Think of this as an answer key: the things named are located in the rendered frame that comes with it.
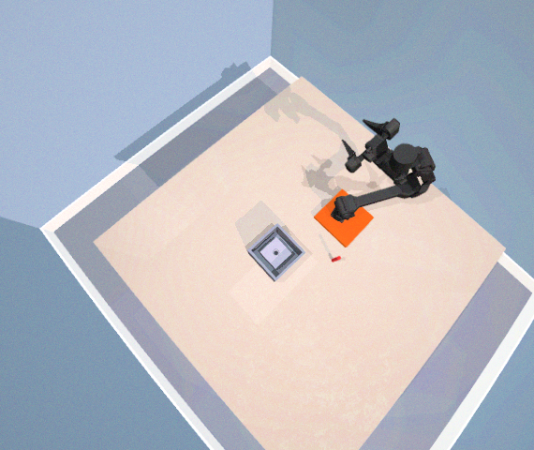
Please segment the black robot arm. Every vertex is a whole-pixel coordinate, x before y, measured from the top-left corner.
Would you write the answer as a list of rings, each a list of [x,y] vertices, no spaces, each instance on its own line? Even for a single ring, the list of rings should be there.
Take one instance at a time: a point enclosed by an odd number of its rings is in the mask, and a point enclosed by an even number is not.
[[[363,158],[367,162],[379,163],[379,159],[390,150],[387,140],[375,134],[374,137],[365,144],[366,150]],[[360,196],[342,195],[334,201],[335,209],[331,217],[344,223],[345,220],[353,218],[354,212],[363,206],[389,200],[393,197],[414,198],[423,195],[428,191],[431,183],[436,181],[433,170],[436,165],[426,147],[414,147],[410,144],[399,144],[394,150],[390,160],[383,166],[382,171],[393,181],[395,186],[386,187],[372,191]],[[412,172],[408,173],[409,169]],[[418,177],[421,177],[421,185]],[[343,222],[342,222],[343,221]]]

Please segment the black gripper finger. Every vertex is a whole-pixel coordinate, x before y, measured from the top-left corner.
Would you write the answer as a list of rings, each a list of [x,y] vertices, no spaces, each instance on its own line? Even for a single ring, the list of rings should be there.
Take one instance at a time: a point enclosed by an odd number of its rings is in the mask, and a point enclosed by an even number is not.
[[[349,160],[350,158],[352,158],[354,155],[356,156],[356,153],[349,147],[349,145],[342,139],[341,140],[342,143],[344,144],[347,152],[348,152],[348,155],[349,157],[347,158],[347,160]]]
[[[362,121],[368,128],[375,131],[379,135],[382,135],[381,130],[389,123],[389,121],[387,121],[386,123],[378,124],[378,123],[370,122],[364,119]]]

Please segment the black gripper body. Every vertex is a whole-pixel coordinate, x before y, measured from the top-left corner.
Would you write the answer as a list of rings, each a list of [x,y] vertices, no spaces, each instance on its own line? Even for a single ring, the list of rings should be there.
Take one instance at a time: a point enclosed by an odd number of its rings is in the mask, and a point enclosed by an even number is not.
[[[380,135],[380,136],[382,136],[385,139],[391,140],[398,133],[399,128],[400,128],[399,121],[396,120],[395,118],[393,118],[390,121],[390,123],[388,123],[381,130],[381,134],[382,135]],[[383,166],[390,160],[390,158],[391,158],[391,156],[393,154],[393,149],[389,148],[389,150],[390,151],[388,153],[385,153],[379,159],[379,163],[380,164],[377,164],[377,163],[374,162],[378,166],[378,168],[380,168],[381,170],[382,170]],[[356,157],[354,155],[347,162],[345,162],[345,167],[350,173],[354,173],[357,169],[360,169],[362,167],[362,161],[363,160],[364,160],[363,153],[361,153],[358,157]]]

